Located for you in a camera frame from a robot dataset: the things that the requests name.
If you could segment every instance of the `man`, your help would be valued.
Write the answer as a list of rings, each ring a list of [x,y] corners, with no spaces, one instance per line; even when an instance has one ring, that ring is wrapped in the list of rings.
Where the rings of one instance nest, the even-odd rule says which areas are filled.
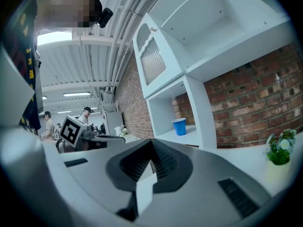
[[[67,27],[90,27],[101,20],[99,0],[24,0],[3,33],[4,47],[21,76],[35,91],[19,125],[37,132],[43,110],[37,50],[41,30],[63,31]]]
[[[101,129],[101,134],[106,134],[104,123],[100,126],[100,129]]]
[[[78,120],[85,124],[89,124],[88,117],[90,116],[90,114],[91,114],[91,108],[85,107],[83,109],[83,112],[81,113],[81,116],[78,118]]]
[[[43,139],[45,140],[53,140],[53,132],[54,132],[54,125],[53,121],[51,120],[51,113],[49,111],[46,111],[44,113],[44,117],[46,120],[46,126],[45,126],[45,135],[43,136]]]

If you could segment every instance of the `ceiling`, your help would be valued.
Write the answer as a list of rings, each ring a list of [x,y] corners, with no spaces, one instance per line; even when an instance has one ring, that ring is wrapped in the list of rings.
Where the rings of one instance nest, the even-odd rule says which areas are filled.
[[[112,103],[114,88],[119,85],[133,53],[133,34],[142,16],[157,0],[100,1],[103,8],[108,7],[114,13],[105,28],[97,25],[92,28],[67,28],[72,32],[72,40],[38,46],[42,62],[42,93],[47,97],[43,100],[44,111],[72,111],[72,115],[79,115],[85,106],[98,107],[95,112],[100,112],[102,104]],[[126,9],[127,13],[123,14],[126,4],[131,4],[131,12]],[[133,15],[132,11],[137,7],[142,9],[138,15]],[[135,20],[127,30],[132,16]],[[120,46],[123,47],[123,54],[117,56]],[[91,96],[63,96],[63,93],[69,92],[90,92]]]

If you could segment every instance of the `blue cup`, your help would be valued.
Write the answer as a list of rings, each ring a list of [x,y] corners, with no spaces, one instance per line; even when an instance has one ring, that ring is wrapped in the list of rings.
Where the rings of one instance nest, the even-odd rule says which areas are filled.
[[[172,121],[172,123],[174,124],[177,135],[186,134],[186,118],[175,119]]]

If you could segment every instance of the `black cap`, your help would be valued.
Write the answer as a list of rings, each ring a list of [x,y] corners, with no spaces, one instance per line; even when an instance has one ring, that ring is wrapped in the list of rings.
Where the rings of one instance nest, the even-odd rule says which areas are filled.
[[[83,110],[87,110],[91,113],[91,108],[90,107],[85,107]]]

